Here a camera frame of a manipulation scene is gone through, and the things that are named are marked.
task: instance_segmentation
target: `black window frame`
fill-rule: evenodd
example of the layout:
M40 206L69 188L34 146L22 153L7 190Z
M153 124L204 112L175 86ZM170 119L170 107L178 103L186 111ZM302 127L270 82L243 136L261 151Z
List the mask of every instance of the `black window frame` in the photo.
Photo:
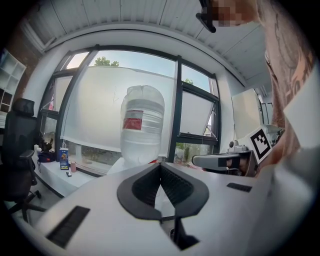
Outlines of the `black window frame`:
M191 143L191 144L203 144L203 145L213 145L213 152L218 153L220 151L220 141L221 141L221 104L220 104L220 93L219 93L219 85L217 83L216 75L213 73L210 73L203 69L202 67L199 67L195 64L193 64L190 61L182 59L180 55L172 55L166 52L162 52L159 50L154 50L150 48L144 48L144 47L138 47L138 46L128 46L128 45L95 45L94 47L87 47L83 49L78 49L75 51L69 51L61 60L61 62L56 67L54 73L52 74L45 90L42 95L42 99L40 102L39 110L38 110L38 129L40 130L41 127L44 127L44 124L46 122L46 118L53 118L57 120L56 128L55 128L55 138L54 138L54 151L56 155L56 161L59 161L59 149L62 146L63 139L60 139L61 132L62 132L62 125L64 120L64 115L66 112L66 108L68 105L69 98L71 96L71 93L74 89L74 87L77 85L77 83L80 81L80 77L85 73L87 70L89 64L93 61L96 54L99 51L129 51L129 52L138 52L143 54L150 54L153 56L165 58L171 61L175 62L175 103L174 103L174 114L173 114L173 123L172 123L172 132L170 135L169 140L169 148L168 148L168 156L166 158L166 162L173 163L174 156L175 156L175 149L177 143ZM66 69L67 65L70 63L72 58L76 54L86 53L86 57L83 59L79 67ZM210 92L207 92L199 87L196 87L192 84L188 84L184 81L182 81L182 64L185 66L188 66L195 71L198 71L208 77L208 79L215 80L217 85L217 92L218 97L214 95L213 88L210 86ZM65 94L62 99L62 103L60 106L59 111L53 111L53 110L47 110L42 109L42 106L44 104L44 99L46 96L46 93L50 89L51 83L61 77L69 77L72 76L72 79L65 91ZM200 135L194 135L194 134L185 134L180 133L180 122L181 122L181 111L182 111L182 95L183 92L188 92L191 94L194 94L198 97L201 97L203 99L212 101L216 103L216 115L217 115L217 138L214 137L208 137L208 136L200 136Z

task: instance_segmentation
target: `white ceiling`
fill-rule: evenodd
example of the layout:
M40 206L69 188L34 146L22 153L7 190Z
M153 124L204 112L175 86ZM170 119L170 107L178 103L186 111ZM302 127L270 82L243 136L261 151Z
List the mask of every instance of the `white ceiling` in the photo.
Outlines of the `white ceiling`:
M265 63L262 26L249 23L207 31L196 19L199 0L41 0L27 15L44 44L80 29L116 22L142 22L183 33L221 55L245 79L247 86L271 91Z

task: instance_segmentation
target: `person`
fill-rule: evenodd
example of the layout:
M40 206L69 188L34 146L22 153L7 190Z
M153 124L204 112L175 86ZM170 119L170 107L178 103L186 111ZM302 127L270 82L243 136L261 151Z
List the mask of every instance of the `person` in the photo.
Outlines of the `person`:
M284 108L304 86L316 61L316 55L298 24L276 0L210 0L213 20L219 26L240 26L258 22L265 33L265 60L273 92L272 124L285 131L271 153L260 163L257 174L267 165L277 164L295 153L300 144L285 117ZM248 161L241 159L245 172Z

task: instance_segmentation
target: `black office chair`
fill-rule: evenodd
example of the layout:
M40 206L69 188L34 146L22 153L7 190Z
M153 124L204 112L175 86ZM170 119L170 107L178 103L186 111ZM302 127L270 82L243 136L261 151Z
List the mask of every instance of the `black office chair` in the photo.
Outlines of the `black office chair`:
M22 210L26 222L28 209L46 210L29 203L35 196L41 198L39 191L29 195L31 186L37 184L35 164L31 158L37 126L37 119L33 117L34 104L34 101L19 98L6 115L0 165L2 199L16 202L9 213Z

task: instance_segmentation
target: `clear plastic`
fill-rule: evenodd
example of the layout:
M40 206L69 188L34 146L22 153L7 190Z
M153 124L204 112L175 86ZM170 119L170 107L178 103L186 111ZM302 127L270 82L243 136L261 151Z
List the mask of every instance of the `clear plastic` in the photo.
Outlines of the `clear plastic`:
M158 158L164 124L165 101L149 85L132 86L121 105L120 147L131 165L148 164Z

